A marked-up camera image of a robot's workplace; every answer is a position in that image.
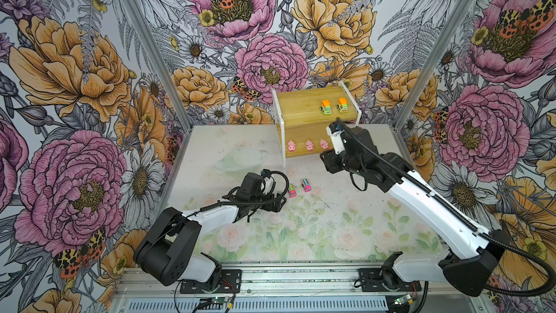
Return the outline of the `pink pig toy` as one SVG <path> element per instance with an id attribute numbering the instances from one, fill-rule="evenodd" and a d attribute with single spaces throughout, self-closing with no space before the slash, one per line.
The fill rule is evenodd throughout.
<path id="1" fill-rule="evenodd" d="M 287 149 L 290 153 L 295 152 L 296 150 L 296 143 L 293 140 L 289 140 L 289 142 L 287 143 Z"/>
<path id="2" fill-rule="evenodd" d="M 325 139 L 321 139 L 320 142 L 319 142 L 319 145 L 321 146 L 321 149 L 323 151 L 327 151 L 327 150 L 330 149 L 329 142 Z"/>
<path id="3" fill-rule="evenodd" d="M 315 144 L 314 144 L 313 141 L 311 141 L 310 139 L 307 139 L 306 142 L 305 142 L 305 145 L 306 145 L 306 150 L 308 152 L 314 152 Z"/>

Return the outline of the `pink car green roof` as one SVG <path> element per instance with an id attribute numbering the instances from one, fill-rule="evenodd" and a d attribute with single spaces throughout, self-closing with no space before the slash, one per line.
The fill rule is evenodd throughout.
<path id="1" fill-rule="evenodd" d="M 289 194 L 289 197 L 290 197 L 290 198 L 295 198 L 295 197 L 297 197 L 297 192 L 296 192 L 295 187 L 294 187 L 293 184 L 290 184 L 290 185 L 288 186 L 288 194 Z"/>

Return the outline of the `orange car green base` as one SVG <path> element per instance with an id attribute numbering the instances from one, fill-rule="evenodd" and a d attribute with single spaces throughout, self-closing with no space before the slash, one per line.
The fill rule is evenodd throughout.
<path id="1" fill-rule="evenodd" d="M 320 110 L 324 115 L 331 115 L 332 114 L 332 106 L 329 100 L 323 100 L 321 102 Z"/>
<path id="2" fill-rule="evenodd" d="M 347 99 L 346 98 L 339 98 L 338 100 L 338 104 L 337 104 L 337 109 L 340 113 L 347 113 L 348 111 L 348 105 L 347 105 Z"/>

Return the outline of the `pink car blue roof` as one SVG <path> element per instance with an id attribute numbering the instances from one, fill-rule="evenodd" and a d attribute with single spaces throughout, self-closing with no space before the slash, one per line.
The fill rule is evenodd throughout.
<path id="1" fill-rule="evenodd" d="M 302 187 L 306 193 L 312 191 L 311 185 L 307 179 L 302 179 Z"/>

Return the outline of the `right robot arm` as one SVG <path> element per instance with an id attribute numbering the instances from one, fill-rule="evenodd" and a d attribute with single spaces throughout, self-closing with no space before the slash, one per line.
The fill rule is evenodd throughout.
<path id="1" fill-rule="evenodd" d="M 388 287 L 399 282 L 437 281 L 471 297 L 486 290 L 488 281 L 504 255 L 501 236 L 476 223 L 438 194 L 396 153 L 378 152 L 369 131 L 349 128 L 337 119 L 326 128 L 331 149 L 320 157 L 328 172 L 349 172 L 362 177 L 410 208 L 445 242 L 437 256 L 393 253 L 382 265 Z"/>

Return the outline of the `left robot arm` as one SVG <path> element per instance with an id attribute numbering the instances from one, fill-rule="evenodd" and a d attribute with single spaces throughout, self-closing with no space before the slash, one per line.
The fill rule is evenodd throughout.
<path id="1" fill-rule="evenodd" d="M 161 212 L 133 254 L 134 263 L 160 284 L 187 282 L 203 291 L 226 283 L 222 265 L 207 254 L 195 255 L 202 236 L 232 225 L 257 211 L 278 213 L 287 201 L 290 182 L 280 171 L 249 172 L 238 187 L 214 204 L 191 211 L 168 207 Z"/>

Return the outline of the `two-tier bamboo shelf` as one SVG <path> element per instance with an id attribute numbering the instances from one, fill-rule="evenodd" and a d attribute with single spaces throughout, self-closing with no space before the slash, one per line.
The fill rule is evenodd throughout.
<path id="1" fill-rule="evenodd" d="M 289 158 L 301 157 L 323 152 L 319 142 L 325 139 L 332 143 L 327 134 L 327 127 L 338 117 L 346 123 L 359 124 L 362 111 L 348 87 L 340 81 L 337 85 L 324 88 L 311 88 L 305 90 L 278 93 L 272 91 L 274 119 L 277 128 L 280 156 L 282 165 L 287 165 Z M 340 113 L 337 109 L 339 98 L 346 98 L 348 112 Z M 320 107 L 323 100 L 329 100 L 332 114 L 322 114 Z M 310 139 L 315 144 L 314 152 L 306 150 L 305 142 Z M 293 140 L 296 150 L 290 153 L 287 143 Z"/>

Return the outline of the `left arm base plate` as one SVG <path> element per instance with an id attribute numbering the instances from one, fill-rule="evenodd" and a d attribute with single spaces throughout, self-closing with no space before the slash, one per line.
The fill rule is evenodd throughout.
<path id="1" fill-rule="evenodd" d="M 181 294 L 239 294 L 242 284 L 242 270 L 221 270 L 205 283 L 182 281 Z"/>

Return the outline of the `aluminium front rail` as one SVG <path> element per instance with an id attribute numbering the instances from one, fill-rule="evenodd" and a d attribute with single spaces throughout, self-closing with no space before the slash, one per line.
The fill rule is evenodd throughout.
<path id="1" fill-rule="evenodd" d="M 110 312 L 493 312 L 487 296 L 472 298 L 447 283 L 423 282 L 388 291 L 359 281 L 373 262 L 229 263 L 230 277 L 213 292 L 187 282 L 164 286 L 127 270 Z"/>

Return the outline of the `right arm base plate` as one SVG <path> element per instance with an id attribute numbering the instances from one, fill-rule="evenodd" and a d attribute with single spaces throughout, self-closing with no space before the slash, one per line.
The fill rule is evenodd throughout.
<path id="1" fill-rule="evenodd" d="M 421 291 L 418 281 L 403 282 L 394 272 L 384 273 L 381 268 L 368 267 L 358 269 L 358 278 L 354 282 L 355 288 L 363 292 L 405 292 L 415 293 Z"/>

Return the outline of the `right aluminium corner post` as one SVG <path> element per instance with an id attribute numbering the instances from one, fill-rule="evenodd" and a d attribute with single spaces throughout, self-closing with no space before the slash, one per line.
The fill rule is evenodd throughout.
<path id="1" fill-rule="evenodd" d="M 409 92 L 407 100 L 405 100 L 404 105 L 401 107 L 397 117 L 395 118 L 394 129 L 400 129 L 408 116 L 412 113 L 417 101 L 428 85 L 431 76 L 433 76 L 442 54 L 450 45 L 450 39 L 456 34 L 456 31 L 463 22 L 463 19 L 475 3 L 476 0 L 458 0 L 456 6 L 454 7 L 454 12 L 447 16 L 444 28 L 441 30 L 436 42 L 434 42 L 431 53 L 427 57 L 423 68 L 421 68 L 420 74 L 418 75 L 412 90 Z"/>

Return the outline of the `aluminium corner post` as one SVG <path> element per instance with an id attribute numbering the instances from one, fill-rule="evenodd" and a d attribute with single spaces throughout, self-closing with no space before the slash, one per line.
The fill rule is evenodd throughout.
<path id="1" fill-rule="evenodd" d="M 400 129 L 408 116 L 412 113 L 417 101 L 428 85 L 431 76 L 433 76 L 442 54 L 450 45 L 450 39 L 456 34 L 456 31 L 463 22 L 463 19 L 475 3 L 476 0 L 458 0 L 456 6 L 454 7 L 454 12 L 447 16 L 444 28 L 441 30 L 436 42 L 434 42 L 431 53 L 427 57 L 423 68 L 421 68 L 420 74 L 418 75 L 412 90 L 409 92 L 407 100 L 405 100 L 404 105 L 401 107 L 397 117 L 395 118 L 394 129 Z"/>
<path id="2" fill-rule="evenodd" d="M 128 19 L 133 24 L 133 27 L 136 30 L 136 33 L 141 40 L 141 43 L 143 44 L 147 55 L 149 56 L 155 72 L 159 76 L 159 79 L 167 92 L 169 100 L 172 103 L 176 115 L 182 125 L 182 128 L 184 129 L 186 134 L 190 134 L 192 130 L 191 120 L 188 117 L 185 107 L 182 104 L 180 95 L 178 94 L 175 84 L 172 81 L 170 72 L 158 49 L 156 41 L 149 27 L 149 23 L 146 20 L 145 15 L 143 14 L 142 6 L 140 5 L 138 0 L 120 1 L 125 9 Z"/>

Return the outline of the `left aluminium corner post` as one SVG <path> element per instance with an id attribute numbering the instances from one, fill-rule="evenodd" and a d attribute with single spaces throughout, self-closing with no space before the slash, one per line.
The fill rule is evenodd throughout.
<path id="1" fill-rule="evenodd" d="M 169 100 L 172 103 L 176 115 L 182 125 L 182 128 L 184 129 L 186 134 L 190 134 L 192 130 L 191 120 L 188 117 L 185 107 L 182 104 L 180 95 L 178 94 L 175 84 L 172 81 L 170 72 L 158 49 L 156 41 L 149 27 L 149 23 L 146 20 L 145 15 L 143 14 L 142 6 L 140 5 L 138 0 L 120 1 L 125 9 L 128 19 L 133 24 L 133 27 L 136 30 L 136 33 L 141 40 L 141 43 L 143 44 L 147 55 L 149 56 L 155 72 L 159 76 L 159 79 L 167 92 Z"/>

